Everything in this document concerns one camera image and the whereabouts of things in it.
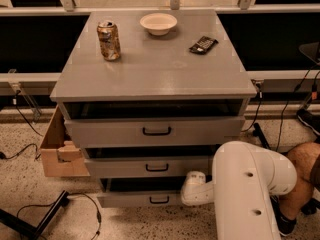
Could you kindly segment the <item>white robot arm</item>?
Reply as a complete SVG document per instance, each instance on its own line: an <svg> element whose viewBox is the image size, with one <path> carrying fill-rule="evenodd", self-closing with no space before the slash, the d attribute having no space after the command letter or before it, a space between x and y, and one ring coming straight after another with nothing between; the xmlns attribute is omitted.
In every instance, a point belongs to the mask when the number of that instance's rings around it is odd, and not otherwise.
<svg viewBox="0 0 320 240"><path fill-rule="evenodd" d="M181 200L214 205L218 240L281 240L270 197L291 192L296 181L284 155L231 141L214 154L210 181L199 171L187 174Z"/></svg>

